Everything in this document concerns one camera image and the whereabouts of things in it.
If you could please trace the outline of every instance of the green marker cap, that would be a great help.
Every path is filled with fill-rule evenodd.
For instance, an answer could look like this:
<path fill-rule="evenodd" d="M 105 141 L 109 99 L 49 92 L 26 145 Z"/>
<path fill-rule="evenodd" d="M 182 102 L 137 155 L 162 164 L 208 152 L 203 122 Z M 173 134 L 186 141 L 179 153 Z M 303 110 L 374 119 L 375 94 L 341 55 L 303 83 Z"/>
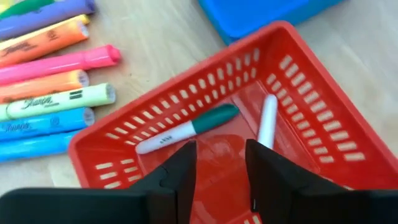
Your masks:
<path fill-rule="evenodd" d="M 192 125 L 197 134 L 204 133 L 231 120 L 238 113 L 239 109 L 235 105 L 223 104 L 192 120 Z"/>
<path fill-rule="evenodd" d="M 54 3 L 55 0 L 25 0 L 21 1 L 4 12 L 0 13 L 0 19 L 10 16 L 23 15 L 28 12 L 39 10 L 41 7 Z"/>

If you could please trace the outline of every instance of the basket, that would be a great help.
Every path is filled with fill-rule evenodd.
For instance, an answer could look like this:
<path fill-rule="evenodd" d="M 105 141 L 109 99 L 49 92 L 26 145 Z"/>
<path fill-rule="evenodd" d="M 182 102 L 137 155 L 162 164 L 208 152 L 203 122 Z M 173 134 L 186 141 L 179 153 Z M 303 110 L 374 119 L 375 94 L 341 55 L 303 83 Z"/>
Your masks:
<path fill-rule="evenodd" d="M 287 22 L 262 28 L 83 130 L 69 155 L 82 187 L 125 189 L 185 143 L 138 156 L 139 142 L 233 103 L 237 117 L 195 138 L 191 223 L 260 223 L 249 210 L 244 142 L 256 139 L 268 93 L 279 99 L 279 154 L 347 188 L 398 187 L 396 158 Z"/>
<path fill-rule="evenodd" d="M 342 0 L 198 0 L 226 45 L 272 21 L 297 25 Z"/>

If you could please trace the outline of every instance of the red plastic basket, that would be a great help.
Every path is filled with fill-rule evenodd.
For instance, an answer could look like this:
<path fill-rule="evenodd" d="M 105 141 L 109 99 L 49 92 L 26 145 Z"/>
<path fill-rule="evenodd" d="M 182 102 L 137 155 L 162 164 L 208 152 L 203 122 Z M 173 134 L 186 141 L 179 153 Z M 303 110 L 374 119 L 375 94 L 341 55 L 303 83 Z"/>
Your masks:
<path fill-rule="evenodd" d="M 393 154 L 286 22 L 275 22 L 85 129 L 69 154 L 83 187 L 123 189 L 184 142 L 138 156 L 135 146 L 220 103 L 238 117 L 196 137 L 192 223 L 260 223 L 249 211 L 244 142 L 256 139 L 266 94 L 279 99 L 275 150 L 352 189 L 398 187 Z"/>

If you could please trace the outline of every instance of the blue highlighter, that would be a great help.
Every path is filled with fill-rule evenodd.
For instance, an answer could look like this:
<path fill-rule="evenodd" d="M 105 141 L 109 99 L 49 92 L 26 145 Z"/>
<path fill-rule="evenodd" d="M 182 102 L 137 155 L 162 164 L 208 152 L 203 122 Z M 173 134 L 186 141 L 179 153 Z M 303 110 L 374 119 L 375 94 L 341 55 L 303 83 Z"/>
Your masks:
<path fill-rule="evenodd" d="M 31 138 L 86 128 L 95 121 L 91 108 L 77 108 L 0 123 L 0 141 Z"/>
<path fill-rule="evenodd" d="M 78 132 L 0 142 L 0 162 L 64 153 Z"/>

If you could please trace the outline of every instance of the basket rim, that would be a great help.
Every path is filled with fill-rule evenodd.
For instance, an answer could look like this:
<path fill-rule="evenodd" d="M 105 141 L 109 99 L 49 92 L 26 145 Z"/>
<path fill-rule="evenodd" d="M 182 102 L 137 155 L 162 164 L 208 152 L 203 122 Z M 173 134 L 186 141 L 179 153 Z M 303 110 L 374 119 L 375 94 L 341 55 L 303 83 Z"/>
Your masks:
<path fill-rule="evenodd" d="M 313 53 L 307 43 L 301 38 L 300 34 L 297 32 L 295 27 L 286 21 L 275 21 L 268 26 L 259 29 L 257 32 L 241 39 L 227 48 L 220 50 L 218 53 L 202 60 L 201 62 L 193 65 L 188 70 L 180 73 L 176 77 L 173 77 L 166 82 L 158 85 L 147 93 L 141 95 L 137 99 L 131 101 L 130 103 L 122 106 L 120 109 L 114 111 L 113 113 L 100 119 L 94 125 L 80 131 L 76 136 L 74 136 L 70 142 L 68 155 L 72 161 L 75 168 L 75 172 L 79 178 L 82 187 L 90 187 L 88 183 L 87 176 L 84 172 L 82 161 L 78 155 L 78 149 L 76 145 L 91 134 L 105 127 L 108 123 L 112 122 L 114 118 L 120 117 L 130 111 L 130 108 L 134 108 L 138 105 L 145 103 L 147 100 L 151 99 L 153 96 L 158 95 L 162 91 L 169 89 L 170 87 L 183 82 L 191 74 L 199 72 L 200 70 L 206 68 L 209 64 L 217 63 L 227 57 L 231 52 L 235 52 L 246 45 L 251 44 L 253 41 L 260 39 L 268 34 L 271 34 L 277 30 L 285 30 L 289 35 L 296 41 L 299 49 L 304 52 L 306 58 L 313 64 L 313 66 L 319 71 L 320 76 L 324 81 L 329 84 L 331 90 L 334 94 L 338 95 L 343 106 L 351 113 L 355 122 L 361 127 L 361 129 L 369 136 L 369 140 L 378 148 L 378 150 L 383 155 L 384 159 L 388 162 L 389 166 L 393 168 L 394 172 L 398 175 L 398 158 L 392 153 L 392 151 L 387 147 L 387 145 L 382 141 L 382 139 L 376 134 L 375 130 L 370 126 L 370 124 L 365 120 L 362 114 L 358 111 L 355 105 L 348 98 L 346 93 L 337 84 L 335 79 L 330 75 L 329 71 L 323 66 L 321 61 Z"/>

